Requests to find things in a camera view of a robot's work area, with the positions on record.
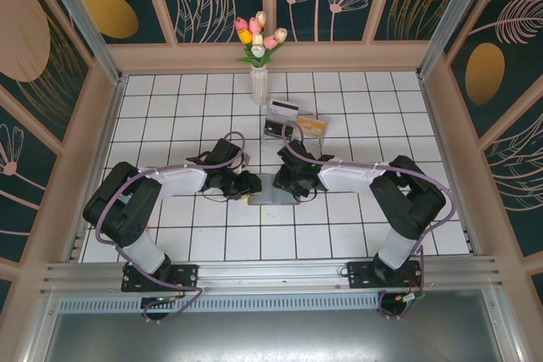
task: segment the white grid floor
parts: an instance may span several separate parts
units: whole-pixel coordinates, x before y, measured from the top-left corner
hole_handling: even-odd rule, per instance
[[[276,99],[330,117],[323,153],[361,162],[403,154],[449,186],[415,73],[273,73],[269,87]],[[230,130],[247,138],[250,171],[276,173],[278,149],[260,143],[265,110],[249,94],[248,74],[131,76],[104,176],[120,161],[139,167],[181,163],[213,148]],[[448,211],[449,205],[439,216]],[[319,193],[298,206],[262,207],[197,194],[158,203],[148,233],[173,261],[199,262],[373,256],[389,228],[375,198],[354,193]],[[429,255],[469,253],[457,215],[425,238],[424,249]],[[79,260],[118,257],[92,231]]]

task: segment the white vase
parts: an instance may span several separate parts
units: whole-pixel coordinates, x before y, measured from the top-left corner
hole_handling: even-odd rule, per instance
[[[260,106],[268,103],[270,93],[268,92],[268,68],[265,65],[261,68],[251,65],[251,89],[254,103]]]

